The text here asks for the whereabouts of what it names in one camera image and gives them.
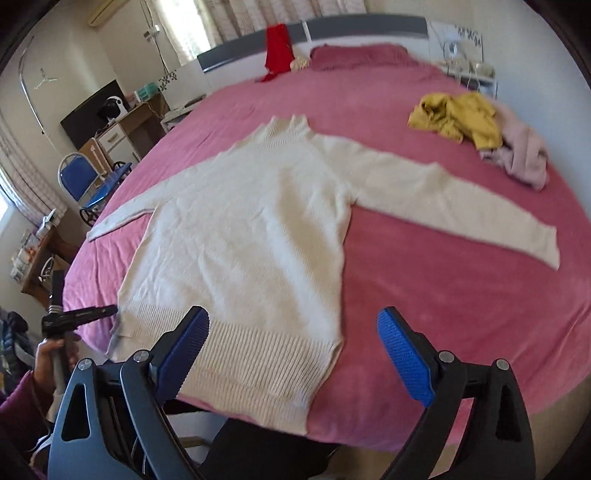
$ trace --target wall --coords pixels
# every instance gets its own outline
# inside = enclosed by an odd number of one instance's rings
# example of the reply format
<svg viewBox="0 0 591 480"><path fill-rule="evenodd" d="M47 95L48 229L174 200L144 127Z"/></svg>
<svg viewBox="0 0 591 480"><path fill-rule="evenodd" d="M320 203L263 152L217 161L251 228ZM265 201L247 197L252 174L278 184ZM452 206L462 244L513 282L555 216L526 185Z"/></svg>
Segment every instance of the wall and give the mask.
<svg viewBox="0 0 591 480"><path fill-rule="evenodd" d="M591 217L591 89L560 39L522 0L470 0L498 98L546 140Z"/></svg>
<svg viewBox="0 0 591 480"><path fill-rule="evenodd" d="M142 13L141 1L130 0L115 15L96 28L101 45L115 69L124 92L138 90L165 75L154 42L148 42L144 38L144 32L149 30L150 26ZM158 18L154 21L156 24L160 23ZM163 30L157 35L157 41L167 67L170 70L180 67L178 57Z"/></svg>
<svg viewBox="0 0 591 480"><path fill-rule="evenodd" d="M101 87L116 78L96 32L86 25L87 3L59 3L33 29L35 39L27 54L24 77L33 104L58 151L53 150L33 117L18 80L18 61L24 45L0 77L0 108L22 149L41 175L70 205L71 197L61 191L57 167L74 150L60 121ZM34 88L41 81L40 69L57 82Z"/></svg>
<svg viewBox="0 0 591 480"><path fill-rule="evenodd" d="M470 0L366 0L365 3L372 13L419 15L464 27L474 26Z"/></svg>
<svg viewBox="0 0 591 480"><path fill-rule="evenodd" d="M45 310L33 297L21 293L21 286L10 278L10 259L20 248L26 229L34 230L34 227L19 211L9 207L0 221L0 306L18 312L28 322L30 331L40 336Z"/></svg>

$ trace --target white sweater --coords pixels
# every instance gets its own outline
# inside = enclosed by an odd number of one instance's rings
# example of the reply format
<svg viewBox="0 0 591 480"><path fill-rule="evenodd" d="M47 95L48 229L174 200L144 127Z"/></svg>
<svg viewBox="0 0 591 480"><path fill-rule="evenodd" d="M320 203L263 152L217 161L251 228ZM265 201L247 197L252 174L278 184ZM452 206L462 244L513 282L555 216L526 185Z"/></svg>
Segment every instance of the white sweater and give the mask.
<svg viewBox="0 0 591 480"><path fill-rule="evenodd" d="M122 205L95 239L152 213L119 291L114 358L152 347L192 305L210 336L182 394L304 434L338 356L352 203L558 268L556 229L447 173L274 118L229 151Z"/></svg>

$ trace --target air conditioner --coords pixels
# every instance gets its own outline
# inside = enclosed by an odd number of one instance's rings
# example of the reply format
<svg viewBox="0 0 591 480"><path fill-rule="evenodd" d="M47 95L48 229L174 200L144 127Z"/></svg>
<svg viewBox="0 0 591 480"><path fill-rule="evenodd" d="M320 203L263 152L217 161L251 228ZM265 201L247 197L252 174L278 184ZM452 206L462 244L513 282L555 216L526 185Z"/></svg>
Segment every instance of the air conditioner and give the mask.
<svg viewBox="0 0 591 480"><path fill-rule="evenodd" d="M105 23L111 16L129 0L105 0L102 2L92 15L88 18L88 24L91 27L98 27Z"/></svg>

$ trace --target blue gripper pad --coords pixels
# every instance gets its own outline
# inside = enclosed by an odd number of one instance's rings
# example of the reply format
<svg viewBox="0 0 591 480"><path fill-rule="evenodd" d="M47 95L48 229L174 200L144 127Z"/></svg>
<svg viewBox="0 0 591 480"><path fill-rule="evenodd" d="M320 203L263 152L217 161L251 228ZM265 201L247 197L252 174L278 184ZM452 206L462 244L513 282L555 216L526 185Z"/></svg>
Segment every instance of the blue gripper pad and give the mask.
<svg viewBox="0 0 591 480"><path fill-rule="evenodd" d="M405 333L396 313L390 309L383 309L379 313L378 335L409 395L427 408L435 398L431 386L431 371Z"/></svg>
<svg viewBox="0 0 591 480"><path fill-rule="evenodd" d="M209 335L209 315L201 307L193 307L183 318L174 332L167 332L158 341L165 341L165 335L173 335L183 329L178 340L170 346L167 355L157 368L154 396L159 405L177 397L189 370Z"/></svg>

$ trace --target gray headboard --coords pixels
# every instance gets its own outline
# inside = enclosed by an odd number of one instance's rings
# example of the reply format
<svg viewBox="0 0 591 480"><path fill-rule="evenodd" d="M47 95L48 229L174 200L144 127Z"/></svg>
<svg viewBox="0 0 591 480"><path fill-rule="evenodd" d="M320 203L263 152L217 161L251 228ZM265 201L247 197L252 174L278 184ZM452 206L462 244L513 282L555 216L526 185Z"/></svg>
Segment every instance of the gray headboard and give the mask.
<svg viewBox="0 0 591 480"><path fill-rule="evenodd" d="M412 15L342 15L321 17L306 21L309 40L348 37L351 35L409 35L428 38L427 21ZM302 43L308 40L302 22L287 25L291 42ZM214 70L232 61L243 59L267 49L264 30L230 40L197 57L204 72Z"/></svg>

